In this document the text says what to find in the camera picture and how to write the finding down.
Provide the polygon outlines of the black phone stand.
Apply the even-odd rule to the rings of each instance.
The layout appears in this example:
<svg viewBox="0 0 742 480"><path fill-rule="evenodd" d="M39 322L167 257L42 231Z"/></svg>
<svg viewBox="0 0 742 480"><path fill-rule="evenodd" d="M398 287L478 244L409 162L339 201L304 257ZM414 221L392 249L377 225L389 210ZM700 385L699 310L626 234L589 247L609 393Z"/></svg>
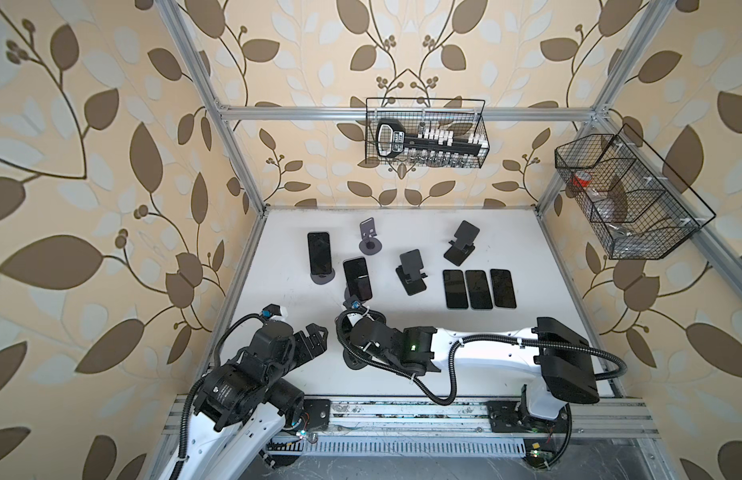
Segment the black phone stand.
<svg viewBox="0 0 742 480"><path fill-rule="evenodd" d="M442 272L445 302L448 309L462 310L469 307L464 273L461 270Z"/></svg>
<svg viewBox="0 0 742 480"><path fill-rule="evenodd" d="M492 309L494 304L486 272L483 270L467 270L465 280L470 307L475 310Z"/></svg>

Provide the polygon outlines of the black square stand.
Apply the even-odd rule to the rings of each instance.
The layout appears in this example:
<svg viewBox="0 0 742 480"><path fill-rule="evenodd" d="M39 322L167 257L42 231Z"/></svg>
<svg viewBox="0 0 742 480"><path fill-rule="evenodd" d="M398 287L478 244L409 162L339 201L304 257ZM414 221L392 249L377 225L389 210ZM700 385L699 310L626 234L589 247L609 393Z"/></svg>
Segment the black square stand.
<svg viewBox="0 0 742 480"><path fill-rule="evenodd" d="M427 289L424 279L424 264L419 249L414 249L400 256L400 265L396 268L396 274L408 296L424 292Z"/></svg>
<svg viewBox="0 0 742 480"><path fill-rule="evenodd" d="M462 221L454 238L449 241L450 247L444 253L444 259L455 266L461 266L475 250L474 242L479 233L477 226L466 220Z"/></svg>

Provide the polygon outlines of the black phone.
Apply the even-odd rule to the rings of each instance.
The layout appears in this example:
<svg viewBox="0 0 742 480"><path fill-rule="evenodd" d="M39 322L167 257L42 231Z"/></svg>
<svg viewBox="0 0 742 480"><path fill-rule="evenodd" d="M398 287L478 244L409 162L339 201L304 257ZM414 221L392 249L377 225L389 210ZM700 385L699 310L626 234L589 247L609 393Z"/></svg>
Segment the black phone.
<svg viewBox="0 0 742 480"><path fill-rule="evenodd" d="M491 269L490 277L494 305L498 308L515 309L517 301L511 272L505 269Z"/></svg>
<svg viewBox="0 0 742 480"><path fill-rule="evenodd" d="M310 232L307 234L307 241L310 273L318 276L329 275L333 271L329 233Z"/></svg>
<svg viewBox="0 0 742 480"><path fill-rule="evenodd" d="M352 295L357 296L362 302L373 297L368 266L364 257L344 261L343 271L347 288Z"/></svg>

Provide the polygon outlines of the grey round stand front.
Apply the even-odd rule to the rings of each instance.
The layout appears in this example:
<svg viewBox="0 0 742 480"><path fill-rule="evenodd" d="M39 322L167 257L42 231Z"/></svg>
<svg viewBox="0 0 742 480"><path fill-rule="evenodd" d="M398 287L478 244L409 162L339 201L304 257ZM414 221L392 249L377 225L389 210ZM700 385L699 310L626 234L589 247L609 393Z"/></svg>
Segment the grey round stand front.
<svg viewBox="0 0 742 480"><path fill-rule="evenodd" d="M365 367L365 364L362 361L359 361L348 350L344 350L342 353L342 356L343 356L345 364L351 370L360 370Z"/></svg>

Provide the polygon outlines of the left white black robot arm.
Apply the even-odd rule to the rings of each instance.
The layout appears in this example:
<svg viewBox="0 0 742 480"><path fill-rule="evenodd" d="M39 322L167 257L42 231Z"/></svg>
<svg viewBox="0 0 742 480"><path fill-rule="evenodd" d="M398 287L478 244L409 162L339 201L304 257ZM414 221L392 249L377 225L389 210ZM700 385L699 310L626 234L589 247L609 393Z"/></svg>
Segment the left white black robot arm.
<svg viewBox="0 0 742 480"><path fill-rule="evenodd" d="M234 321L215 344L211 369L190 389L178 445L163 479L236 479L281 433L316 442L331 403L308 400L288 373L324 354L328 331L296 331L277 305Z"/></svg>

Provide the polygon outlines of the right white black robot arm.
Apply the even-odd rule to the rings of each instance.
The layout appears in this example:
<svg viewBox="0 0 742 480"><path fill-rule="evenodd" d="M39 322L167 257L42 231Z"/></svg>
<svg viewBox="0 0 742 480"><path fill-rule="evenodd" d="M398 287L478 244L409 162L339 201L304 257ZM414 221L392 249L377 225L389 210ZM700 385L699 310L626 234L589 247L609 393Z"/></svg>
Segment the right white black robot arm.
<svg viewBox="0 0 742 480"><path fill-rule="evenodd" d="M458 396L460 366L520 372L513 424L526 431L571 419L573 404L600 400L597 385L626 374L620 357L592 347L551 317L532 328L505 333L458 332L433 326L393 328L379 311L357 305L335 320L343 354L359 368L371 367L413 383L429 400L449 406Z"/></svg>

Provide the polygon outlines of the grey round stand left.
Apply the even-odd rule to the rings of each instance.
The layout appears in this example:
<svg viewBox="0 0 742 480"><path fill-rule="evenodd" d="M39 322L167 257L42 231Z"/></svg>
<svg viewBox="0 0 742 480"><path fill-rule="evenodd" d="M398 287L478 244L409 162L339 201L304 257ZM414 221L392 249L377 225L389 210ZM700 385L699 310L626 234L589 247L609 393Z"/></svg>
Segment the grey round stand left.
<svg viewBox="0 0 742 480"><path fill-rule="evenodd" d="M333 268L312 270L310 278L317 285L325 285L334 280L335 270Z"/></svg>

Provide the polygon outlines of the grey round stand far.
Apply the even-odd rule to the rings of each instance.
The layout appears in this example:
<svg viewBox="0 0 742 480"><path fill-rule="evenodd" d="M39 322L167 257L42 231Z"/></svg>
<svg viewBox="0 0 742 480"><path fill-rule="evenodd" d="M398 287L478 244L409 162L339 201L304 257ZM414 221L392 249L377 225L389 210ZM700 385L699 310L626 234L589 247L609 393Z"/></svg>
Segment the grey round stand far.
<svg viewBox="0 0 742 480"><path fill-rule="evenodd" d="M364 255L375 255L382 250L382 243L377 237L375 219L373 217L363 220L359 224L361 241L359 249Z"/></svg>

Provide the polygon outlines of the black tool with vials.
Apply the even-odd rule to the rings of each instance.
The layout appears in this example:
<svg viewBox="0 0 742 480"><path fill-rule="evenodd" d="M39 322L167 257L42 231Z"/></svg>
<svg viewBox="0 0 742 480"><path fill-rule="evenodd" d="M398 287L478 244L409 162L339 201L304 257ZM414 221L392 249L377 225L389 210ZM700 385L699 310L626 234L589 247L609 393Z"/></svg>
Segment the black tool with vials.
<svg viewBox="0 0 742 480"><path fill-rule="evenodd" d="M472 133L464 140L450 130L422 127L415 133L408 133L403 124L394 119L382 119L371 141L377 155L384 158L399 155L412 158L416 154L479 158L489 151L489 142L482 134Z"/></svg>

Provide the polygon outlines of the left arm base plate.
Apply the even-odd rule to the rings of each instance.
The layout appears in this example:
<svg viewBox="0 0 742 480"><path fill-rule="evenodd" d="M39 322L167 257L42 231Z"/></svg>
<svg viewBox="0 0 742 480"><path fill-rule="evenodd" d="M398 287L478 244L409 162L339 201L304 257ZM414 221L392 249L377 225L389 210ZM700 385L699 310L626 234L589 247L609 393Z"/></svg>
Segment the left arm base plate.
<svg viewBox="0 0 742 480"><path fill-rule="evenodd" d="M331 401L329 399L308 398L303 402L301 415L293 422L287 422L286 432L325 431L330 423Z"/></svg>

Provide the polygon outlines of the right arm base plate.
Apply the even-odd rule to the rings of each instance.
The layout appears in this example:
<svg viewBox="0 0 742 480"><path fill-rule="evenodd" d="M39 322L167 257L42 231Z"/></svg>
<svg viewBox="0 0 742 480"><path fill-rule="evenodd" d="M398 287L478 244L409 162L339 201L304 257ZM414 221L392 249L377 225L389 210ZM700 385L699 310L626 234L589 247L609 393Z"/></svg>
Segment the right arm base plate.
<svg viewBox="0 0 742 480"><path fill-rule="evenodd" d="M520 400L488 401L486 403L490 429L493 433L566 433L571 425L571 414L561 409L554 420L533 417Z"/></svg>

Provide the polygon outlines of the aluminium rail front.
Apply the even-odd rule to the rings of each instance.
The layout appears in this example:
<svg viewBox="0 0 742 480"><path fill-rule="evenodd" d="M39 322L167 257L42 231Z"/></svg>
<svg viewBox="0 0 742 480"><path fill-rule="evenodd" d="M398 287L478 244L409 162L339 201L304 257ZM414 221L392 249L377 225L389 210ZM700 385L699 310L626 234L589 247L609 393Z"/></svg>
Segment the aluminium rail front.
<svg viewBox="0 0 742 480"><path fill-rule="evenodd" d="M487 416L489 400L473 397L440 406L416 397L326 397L330 423L321 434L355 436L547 436L533 433L493 433ZM605 398L593 405L571 406L572 433L586 439L657 439L651 414L641 400Z"/></svg>

